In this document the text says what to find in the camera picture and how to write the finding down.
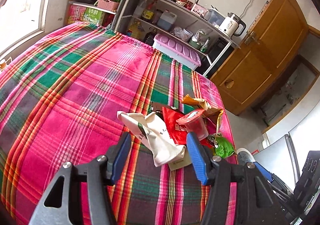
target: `plaid tablecloth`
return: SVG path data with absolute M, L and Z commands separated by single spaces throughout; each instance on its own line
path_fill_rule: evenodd
M 89 23 L 47 35 L 0 74 L 1 201 L 27 224 L 64 162 L 87 163 L 127 131 L 118 110 L 148 114 L 156 101 L 186 112 L 186 94 L 223 108 L 212 82 L 135 39 Z M 220 131 L 233 142 L 226 115 Z M 108 191 L 118 224 L 169 225 L 199 223 L 209 189 L 192 165 L 156 168 L 133 137 L 122 176 Z M 86 186 L 81 190 L 90 224 Z M 226 224 L 233 223 L 235 199 L 232 184 Z

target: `electric kettle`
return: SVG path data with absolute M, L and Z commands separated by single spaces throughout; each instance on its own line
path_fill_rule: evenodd
M 243 28 L 238 34 L 235 34 L 236 30 L 242 25 Z M 228 36 L 240 36 L 246 29 L 244 21 L 242 21 L 236 14 L 228 13 L 228 16 L 223 20 L 222 24 L 219 26 L 219 30 Z

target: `white paper bag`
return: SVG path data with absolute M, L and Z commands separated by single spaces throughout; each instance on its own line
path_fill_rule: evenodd
M 186 147 L 174 143 L 164 121 L 155 112 L 144 116 L 140 113 L 118 111 L 117 117 L 152 151 L 156 167 L 184 157 Z

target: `metal screw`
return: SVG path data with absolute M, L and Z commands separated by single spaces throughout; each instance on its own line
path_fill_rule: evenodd
M 213 156 L 212 160 L 215 162 L 220 162 L 221 161 L 221 156 Z
M 97 161 L 98 162 L 103 162 L 103 161 L 105 161 L 106 160 L 106 156 L 105 155 L 101 155 L 101 156 L 98 156 L 97 157 Z
M 247 167 L 250 168 L 250 169 L 253 169 L 253 168 L 256 167 L 256 165 L 254 163 L 252 163 L 252 162 L 248 162 L 247 163 Z
M 69 168 L 70 166 L 71 166 L 72 164 L 71 164 L 71 162 L 65 162 L 62 166 L 63 166 L 63 168 Z

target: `refrigerator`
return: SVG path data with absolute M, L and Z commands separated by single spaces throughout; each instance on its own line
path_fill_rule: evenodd
M 292 130 L 253 157 L 294 190 L 310 150 L 320 150 L 320 102 Z

